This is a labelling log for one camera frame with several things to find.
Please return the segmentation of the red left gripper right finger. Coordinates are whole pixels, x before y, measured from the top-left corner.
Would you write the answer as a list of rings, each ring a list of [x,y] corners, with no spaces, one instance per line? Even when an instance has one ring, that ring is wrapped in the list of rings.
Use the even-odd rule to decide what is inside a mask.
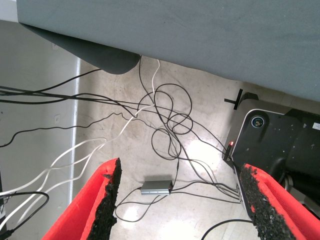
[[[318,240],[320,220],[262,169],[238,174],[243,203],[262,240]]]

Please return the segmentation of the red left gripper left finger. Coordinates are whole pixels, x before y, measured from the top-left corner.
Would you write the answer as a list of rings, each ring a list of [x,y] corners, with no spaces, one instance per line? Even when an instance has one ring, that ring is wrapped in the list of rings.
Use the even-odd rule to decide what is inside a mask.
[[[71,204],[43,236],[44,240],[108,240],[122,167],[120,158],[101,164]]]

